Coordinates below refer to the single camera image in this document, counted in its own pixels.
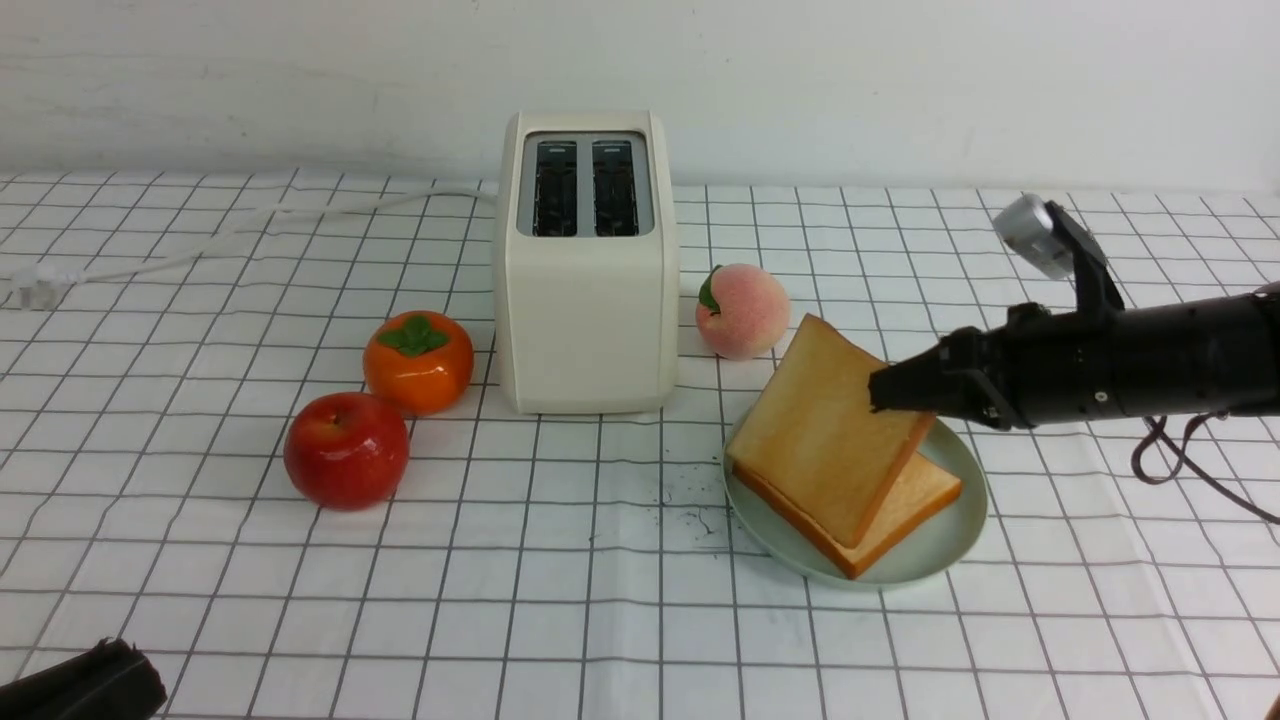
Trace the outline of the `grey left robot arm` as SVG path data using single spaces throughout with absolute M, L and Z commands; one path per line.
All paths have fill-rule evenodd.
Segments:
M 104 638 L 73 659 L 1 688 L 3 719 L 151 719 L 168 701 L 157 669 L 136 646 Z

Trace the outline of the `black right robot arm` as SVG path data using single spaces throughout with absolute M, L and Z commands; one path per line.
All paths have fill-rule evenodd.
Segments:
M 873 372 L 876 411 L 1011 430 L 1192 414 L 1277 414 L 1277 288 L 1100 315 L 1007 310 Z

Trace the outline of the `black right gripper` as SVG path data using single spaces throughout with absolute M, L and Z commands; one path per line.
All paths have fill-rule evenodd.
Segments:
M 870 374 L 873 413 L 925 413 L 996 429 L 1085 418 L 1078 359 L 1082 323 L 1036 304 L 1007 310 L 993 331 L 964 327 L 923 352 Z

